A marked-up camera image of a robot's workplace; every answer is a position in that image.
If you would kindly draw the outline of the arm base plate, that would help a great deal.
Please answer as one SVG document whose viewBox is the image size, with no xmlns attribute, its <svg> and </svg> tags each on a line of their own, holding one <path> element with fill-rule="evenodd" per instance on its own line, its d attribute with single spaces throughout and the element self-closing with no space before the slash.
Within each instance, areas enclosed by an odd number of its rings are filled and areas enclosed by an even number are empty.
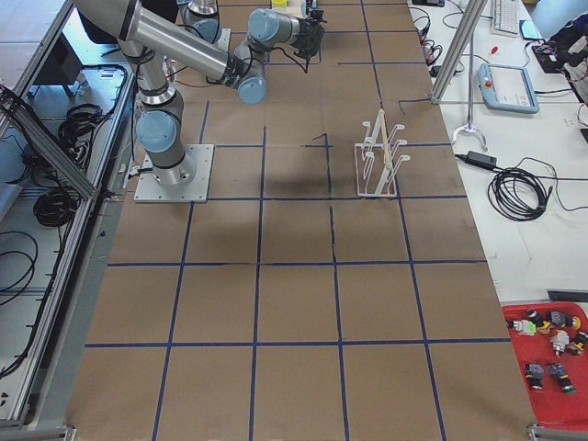
<svg viewBox="0 0 588 441">
<path fill-rule="evenodd" d="M 228 51 L 231 44 L 231 36 L 232 30 L 230 28 L 222 28 L 216 46 L 222 51 Z"/>
<path fill-rule="evenodd" d="M 210 172 L 213 164 L 213 144 L 185 144 L 185 157 L 174 168 L 155 166 L 148 153 L 134 195 L 137 203 L 206 203 L 209 194 Z"/>
</svg>

